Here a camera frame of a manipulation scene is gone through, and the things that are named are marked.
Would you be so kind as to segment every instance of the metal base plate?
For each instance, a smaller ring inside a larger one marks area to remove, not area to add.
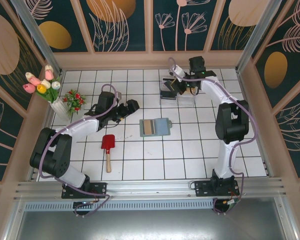
[[[90,183],[90,192],[96,194],[106,194],[107,193],[107,183],[106,182],[94,182]],[[76,190],[73,190],[69,186],[62,185],[62,199],[93,199],[94,197],[87,194],[82,194]]]
[[[214,192],[211,181],[195,181],[194,183],[195,195],[197,197],[215,197],[215,196],[231,196],[231,191],[239,196],[239,186],[238,182],[234,180],[234,187],[228,187],[225,189],[221,189],[218,192]]]

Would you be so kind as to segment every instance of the shovel wooden handle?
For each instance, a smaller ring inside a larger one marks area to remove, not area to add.
[[[106,154],[106,172],[111,173],[110,153]]]

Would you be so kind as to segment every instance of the decorative wallpaper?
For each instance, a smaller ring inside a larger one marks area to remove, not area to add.
[[[282,0],[282,2],[280,3],[280,6],[278,8],[278,10],[276,11],[275,15],[273,16],[267,30],[264,32],[264,34],[262,35],[259,44],[256,46],[255,50],[252,53],[252,58],[255,58],[257,52],[259,51],[262,43],[264,42],[265,37],[268,35],[269,31],[271,30],[272,26],[274,25],[275,21],[277,20],[279,14],[281,13],[281,10],[284,8],[285,4],[287,3],[287,0]]]
[[[24,0],[54,53],[87,52],[70,0]]]
[[[0,98],[0,181],[6,171],[23,117]]]
[[[202,51],[215,0],[153,0],[153,51]]]
[[[300,93],[275,117],[296,174],[300,178]]]
[[[144,0],[80,0],[96,52],[146,50]]]
[[[27,83],[25,73],[38,76],[41,69],[42,65],[0,4],[0,86],[27,109],[31,95],[22,87]]]
[[[226,0],[211,50],[243,50],[269,0]]]
[[[274,107],[300,80],[300,0],[294,1],[255,66]]]

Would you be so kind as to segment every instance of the pink tulip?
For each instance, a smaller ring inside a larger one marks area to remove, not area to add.
[[[50,69],[48,69],[48,70],[45,71],[44,78],[45,78],[46,80],[51,81],[51,80],[54,79],[55,77],[54,77],[54,74],[52,73],[52,71],[51,71]]]
[[[40,84],[41,81],[35,76],[33,76],[29,79],[29,82],[36,87]]]
[[[22,86],[23,89],[28,93],[28,94],[33,94],[36,91],[36,87],[32,85],[31,83],[27,83]]]

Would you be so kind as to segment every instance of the white vase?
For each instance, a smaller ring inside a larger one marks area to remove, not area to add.
[[[57,114],[61,120],[70,120],[69,108],[59,97],[53,103],[49,103],[55,114]]]

